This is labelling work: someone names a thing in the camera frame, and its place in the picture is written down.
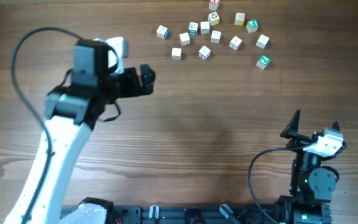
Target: wooden table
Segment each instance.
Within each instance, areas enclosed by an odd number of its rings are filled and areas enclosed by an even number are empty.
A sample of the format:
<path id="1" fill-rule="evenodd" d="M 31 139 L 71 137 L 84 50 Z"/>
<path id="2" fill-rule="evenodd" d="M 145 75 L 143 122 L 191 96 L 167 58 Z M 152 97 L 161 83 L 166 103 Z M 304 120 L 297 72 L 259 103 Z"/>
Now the wooden table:
<path id="1" fill-rule="evenodd" d="M 189 22 L 207 21 L 207 1 L 20 2 L 27 1 L 0 1 L 0 223 L 24 186 L 41 132 L 14 94 L 9 62 L 18 40 L 43 26 L 90 39 L 123 36 L 130 43 L 126 66 L 149 63 L 157 73 L 153 95 L 119 100 L 122 116 L 96 125 L 65 205 L 85 197 L 117 205 L 252 203 L 251 159 L 284 146 L 279 134 L 301 109 L 302 134 L 339 121 L 348 149 L 325 163 L 341 173 L 333 219 L 358 223 L 358 1 L 222 1 L 221 22 L 212 27 L 222 32 L 221 43 L 210 43 L 210 35 L 191 37 L 181 61 L 171 59 L 172 47 L 180 47 Z M 258 31 L 235 26 L 236 12 L 257 19 Z M 156 36 L 159 25 L 169 28 L 167 40 Z M 255 46 L 261 34 L 270 37 L 266 49 Z M 229 47 L 235 35 L 244 41 L 238 51 Z M 71 68 L 74 43 L 45 32 L 21 48 L 17 75 L 39 111 Z M 203 45 L 212 50 L 206 61 L 198 58 Z M 255 66 L 262 55 L 272 59 L 265 70 Z M 109 107 L 103 116 L 113 113 Z M 257 161 L 253 184 L 261 202 L 288 194 L 294 157 L 277 152 Z"/>

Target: wooden surface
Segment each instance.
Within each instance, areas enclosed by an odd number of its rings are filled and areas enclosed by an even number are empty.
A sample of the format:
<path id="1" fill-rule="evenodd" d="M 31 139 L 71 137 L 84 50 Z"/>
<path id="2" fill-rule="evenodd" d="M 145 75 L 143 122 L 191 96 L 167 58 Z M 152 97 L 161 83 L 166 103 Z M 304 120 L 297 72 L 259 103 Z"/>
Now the wooden surface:
<path id="1" fill-rule="evenodd" d="M 260 23 L 248 34 L 236 12 Z M 126 66 L 149 63 L 157 73 L 151 96 L 119 100 L 122 116 L 98 123 L 78 159 L 65 199 L 100 197 L 117 205 L 252 203 L 251 159 L 282 147 L 279 137 L 295 110 L 300 132 L 310 135 L 338 120 L 348 149 L 327 162 L 341 173 L 331 208 L 335 223 L 358 223 L 358 1 L 223 1 L 220 44 L 191 37 L 183 60 L 170 58 L 189 22 L 206 21 L 207 1 L 0 6 L 0 223 L 15 204 L 34 159 L 40 128 L 14 94 L 9 62 L 18 40 L 42 26 L 59 26 L 90 39 L 129 40 Z M 159 39 L 159 25 L 168 40 Z M 255 46 L 261 34 L 266 49 Z M 234 36 L 244 45 L 234 51 Z M 45 32 L 19 52 L 17 75 L 42 111 L 44 96 L 72 66 L 70 37 Z M 212 54 L 203 61 L 197 52 Z M 261 70 L 261 55 L 272 59 Z M 104 117 L 113 113 L 107 110 Z M 288 194 L 295 155 L 277 152 L 255 164 L 261 202 Z"/>

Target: block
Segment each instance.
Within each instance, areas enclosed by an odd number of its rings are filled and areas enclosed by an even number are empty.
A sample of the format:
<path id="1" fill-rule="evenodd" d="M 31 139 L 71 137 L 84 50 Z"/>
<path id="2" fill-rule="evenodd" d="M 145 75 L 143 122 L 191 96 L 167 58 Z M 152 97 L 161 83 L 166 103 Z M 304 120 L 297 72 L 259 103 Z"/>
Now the block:
<path id="1" fill-rule="evenodd" d="M 181 49 L 172 48 L 172 59 L 180 60 L 181 58 Z"/>
<path id="2" fill-rule="evenodd" d="M 244 25 L 245 20 L 246 20 L 246 14 L 237 12 L 236 19 L 234 20 L 234 25 L 242 26 L 242 25 Z"/>
<path id="3" fill-rule="evenodd" d="M 269 62 L 270 62 L 270 58 L 266 57 L 266 55 L 263 55 L 259 59 L 258 63 L 256 63 L 256 66 L 258 66 L 261 69 L 265 69 L 266 66 L 269 64 Z"/>
<path id="4" fill-rule="evenodd" d="M 259 27 L 259 24 L 255 19 L 247 22 L 248 33 L 257 31 L 258 27 Z"/>
<path id="5" fill-rule="evenodd" d="M 209 0 L 209 9 L 218 10 L 220 0 Z"/>
<path id="6" fill-rule="evenodd" d="M 197 31 L 198 31 L 198 23 L 196 23 L 196 22 L 190 22 L 190 25 L 189 25 L 189 34 L 190 34 L 190 35 L 197 35 Z"/>
<path id="7" fill-rule="evenodd" d="M 203 46 L 200 51 L 198 52 L 198 56 L 203 60 L 206 60 L 209 55 L 211 54 L 211 50 L 205 46 Z"/>
<path id="8" fill-rule="evenodd" d="M 264 49 L 266 47 L 266 44 L 267 44 L 268 41 L 269 41 L 269 38 L 262 34 L 259 37 L 259 40 L 256 43 L 256 46 L 260 47 L 261 49 Z"/>
<path id="9" fill-rule="evenodd" d="M 221 31 L 216 31 L 216 30 L 212 31 L 211 43 L 218 44 L 220 40 L 221 40 Z"/>
<path id="10" fill-rule="evenodd" d="M 201 34 L 209 34 L 209 22 L 200 22 Z"/>
<path id="11" fill-rule="evenodd" d="M 190 44 L 190 36 L 188 33 L 180 34 L 179 41 L 182 46 Z"/>
<path id="12" fill-rule="evenodd" d="M 208 15 L 208 21 L 211 26 L 215 26 L 216 24 L 219 24 L 219 16 L 216 12 L 212 12 Z"/>
<path id="13" fill-rule="evenodd" d="M 168 37 L 169 30 L 166 27 L 160 26 L 157 29 L 157 37 L 160 37 L 161 39 L 166 39 Z"/>
<path id="14" fill-rule="evenodd" d="M 234 50 L 237 50 L 241 46 L 242 40 L 236 36 L 230 41 L 229 46 Z"/>

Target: green cube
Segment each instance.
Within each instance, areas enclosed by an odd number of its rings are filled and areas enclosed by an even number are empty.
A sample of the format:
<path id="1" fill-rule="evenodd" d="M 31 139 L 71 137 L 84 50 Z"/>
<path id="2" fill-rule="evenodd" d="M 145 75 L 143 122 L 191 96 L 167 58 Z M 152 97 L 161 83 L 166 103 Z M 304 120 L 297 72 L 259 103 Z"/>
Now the green cube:
<path id="1" fill-rule="evenodd" d="M 258 63 L 256 63 L 256 66 L 258 66 L 261 69 L 265 69 L 266 66 L 269 64 L 269 62 L 270 62 L 270 58 L 266 57 L 266 55 L 263 55 L 258 60 Z"/>
<path id="2" fill-rule="evenodd" d="M 258 27 L 259 27 L 259 23 L 255 19 L 247 22 L 248 33 L 257 31 Z"/>

